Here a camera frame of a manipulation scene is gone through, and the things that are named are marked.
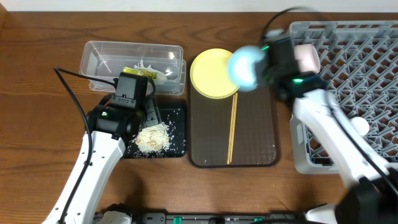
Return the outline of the yellow green snack wrapper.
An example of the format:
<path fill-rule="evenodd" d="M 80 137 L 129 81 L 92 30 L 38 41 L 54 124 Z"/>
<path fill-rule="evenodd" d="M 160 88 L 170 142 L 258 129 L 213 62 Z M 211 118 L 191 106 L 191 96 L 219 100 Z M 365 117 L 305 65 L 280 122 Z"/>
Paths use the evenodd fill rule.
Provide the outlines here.
<path fill-rule="evenodd" d="M 124 67 L 123 68 L 124 73 L 129 73 L 133 75 L 140 75 L 140 76 L 145 76 L 149 77 L 151 79 L 156 79 L 157 78 L 157 72 L 150 72 L 145 69 L 136 69 L 136 68 L 129 68 L 129 67 Z"/>

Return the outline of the pink shallow bowl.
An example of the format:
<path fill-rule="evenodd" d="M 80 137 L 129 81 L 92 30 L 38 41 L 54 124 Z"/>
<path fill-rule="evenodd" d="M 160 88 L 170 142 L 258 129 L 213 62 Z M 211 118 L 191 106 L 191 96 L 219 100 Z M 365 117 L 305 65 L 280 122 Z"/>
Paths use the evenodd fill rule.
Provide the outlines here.
<path fill-rule="evenodd" d="M 312 44 L 296 45 L 294 47 L 295 59 L 301 72 L 320 72 L 320 59 L 316 48 Z"/>

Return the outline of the white plastic bag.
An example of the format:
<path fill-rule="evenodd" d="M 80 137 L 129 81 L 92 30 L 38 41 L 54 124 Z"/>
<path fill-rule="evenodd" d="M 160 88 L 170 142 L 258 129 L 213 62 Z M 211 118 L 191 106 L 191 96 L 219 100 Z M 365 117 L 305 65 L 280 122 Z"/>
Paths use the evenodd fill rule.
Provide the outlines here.
<path fill-rule="evenodd" d="M 151 78 L 156 85 L 162 85 L 167 81 L 167 76 L 164 72 L 152 68 L 151 65 L 145 67 L 143 59 L 134 66 L 133 74 Z"/>

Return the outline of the light blue bowl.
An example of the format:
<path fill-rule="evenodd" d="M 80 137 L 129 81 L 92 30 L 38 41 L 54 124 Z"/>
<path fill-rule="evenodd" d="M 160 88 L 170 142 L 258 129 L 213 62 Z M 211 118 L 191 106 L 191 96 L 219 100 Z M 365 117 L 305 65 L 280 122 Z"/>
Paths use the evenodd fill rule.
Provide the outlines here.
<path fill-rule="evenodd" d="M 239 86 L 239 91 L 257 88 L 256 64 L 265 56 L 265 51 L 254 45 L 240 47 L 232 54 L 228 61 L 228 74 L 231 81 Z"/>

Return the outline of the white green cup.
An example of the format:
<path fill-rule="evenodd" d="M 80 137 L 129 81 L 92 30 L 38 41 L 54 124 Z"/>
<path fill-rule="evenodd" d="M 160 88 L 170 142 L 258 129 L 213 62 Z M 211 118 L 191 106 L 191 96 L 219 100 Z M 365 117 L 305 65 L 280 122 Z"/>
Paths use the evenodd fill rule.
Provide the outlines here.
<path fill-rule="evenodd" d="M 368 122 L 362 117 L 354 117 L 350 119 L 351 124 L 360 136 L 365 136 L 369 132 L 370 126 Z"/>

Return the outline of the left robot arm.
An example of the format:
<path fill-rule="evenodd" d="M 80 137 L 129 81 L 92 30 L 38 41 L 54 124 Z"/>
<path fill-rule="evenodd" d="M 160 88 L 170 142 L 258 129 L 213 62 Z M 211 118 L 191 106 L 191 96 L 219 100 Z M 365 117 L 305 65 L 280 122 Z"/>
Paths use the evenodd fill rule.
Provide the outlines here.
<path fill-rule="evenodd" d="M 92 223 L 109 176 L 131 139 L 161 122 L 154 99 L 156 87 L 147 92 L 153 79 L 122 72 L 109 84 L 115 93 L 104 96 L 88 113 L 70 93 L 86 132 L 78 159 L 46 223 Z"/>

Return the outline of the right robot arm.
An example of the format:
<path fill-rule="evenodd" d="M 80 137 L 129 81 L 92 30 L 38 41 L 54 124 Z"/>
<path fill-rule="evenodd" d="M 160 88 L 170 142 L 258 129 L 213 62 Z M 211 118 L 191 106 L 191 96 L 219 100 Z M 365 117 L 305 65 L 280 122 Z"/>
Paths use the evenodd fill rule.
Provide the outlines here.
<path fill-rule="evenodd" d="M 265 56 L 258 79 L 292 104 L 292 112 L 326 150 L 347 189 L 336 205 L 321 205 L 304 213 L 304 223 L 397 223 L 397 171 L 363 139 L 318 76 L 313 45 L 304 47 L 310 60 L 303 68 L 288 35 L 259 39 Z"/>

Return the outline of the clear plastic waste bin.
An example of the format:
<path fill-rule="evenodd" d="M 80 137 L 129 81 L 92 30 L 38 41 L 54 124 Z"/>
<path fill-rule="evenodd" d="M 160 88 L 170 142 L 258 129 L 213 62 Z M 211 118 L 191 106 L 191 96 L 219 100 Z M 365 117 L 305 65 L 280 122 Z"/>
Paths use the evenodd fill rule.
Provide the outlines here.
<path fill-rule="evenodd" d="M 186 62 L 178 45 L 89 41 L 83 51 L 80 74 L 113 82 L 124 67 L 134 68 L 141 59 L 145 67 L 151 65 L 167 76 L 164 84 L 155 84 L 157 95 L 184 93 Z"/>

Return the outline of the grey dishwasher rack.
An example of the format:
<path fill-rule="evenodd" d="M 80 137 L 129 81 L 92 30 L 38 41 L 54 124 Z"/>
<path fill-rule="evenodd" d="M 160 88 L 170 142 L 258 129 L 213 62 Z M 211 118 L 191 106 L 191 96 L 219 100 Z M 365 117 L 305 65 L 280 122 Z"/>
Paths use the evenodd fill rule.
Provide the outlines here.
<path fill-rule="evenodd" d="M 368 122 L 365 140 L 397 167 L 397 21 L 293 22 L 289 32 L 315 47 L 341 109 Z"/>

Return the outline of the yellow round plate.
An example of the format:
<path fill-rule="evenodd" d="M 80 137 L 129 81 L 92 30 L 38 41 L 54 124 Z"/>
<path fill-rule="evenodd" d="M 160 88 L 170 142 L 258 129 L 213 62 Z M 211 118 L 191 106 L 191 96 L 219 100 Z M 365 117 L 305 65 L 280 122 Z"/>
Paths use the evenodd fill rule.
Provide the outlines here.
<path fill-rule="evenodd" d="M 196 56 L 190 67 L 190 80 L 203 96 L 222 99 L 233 95 L 239 85 L 228 73 L 232 52 L 225 49 L 208 49 Z"/>

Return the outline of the brown serving tray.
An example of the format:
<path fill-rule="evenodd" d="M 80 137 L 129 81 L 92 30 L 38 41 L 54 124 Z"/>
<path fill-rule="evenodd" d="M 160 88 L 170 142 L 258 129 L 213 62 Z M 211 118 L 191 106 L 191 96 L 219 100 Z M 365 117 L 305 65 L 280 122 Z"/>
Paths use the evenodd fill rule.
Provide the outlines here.
<path fill-rule="evenodd" d="M 276 105 L 268 88 L 238 93 L 232 150 L 228 149 L 232 97 L 207 98 L 191 86 L 188 104 L 189 159 L 194 166 L 270 167 L 279 161 Z"/>

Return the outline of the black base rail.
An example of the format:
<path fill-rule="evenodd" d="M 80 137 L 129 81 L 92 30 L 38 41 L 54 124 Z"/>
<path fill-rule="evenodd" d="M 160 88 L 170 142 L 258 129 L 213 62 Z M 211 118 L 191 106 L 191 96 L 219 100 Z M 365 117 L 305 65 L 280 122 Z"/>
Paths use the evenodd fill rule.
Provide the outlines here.
<path fill-rule="evenodd" d="M 131 218 L 132 224 L 244 224 L 270 220 L 272 223 L 281 223 L 288 220 L 290 223 L 303 223 L 304 217 L 295 212 L 271 213 L 170 213 L 163 208 L 131 208 L 123 203 L 112 204 L 108 208 L 96 213 L 93 223 L 122 223 L 119 218 L 107 215 L 106 212 L 116 211 L 126 213 Z"/>

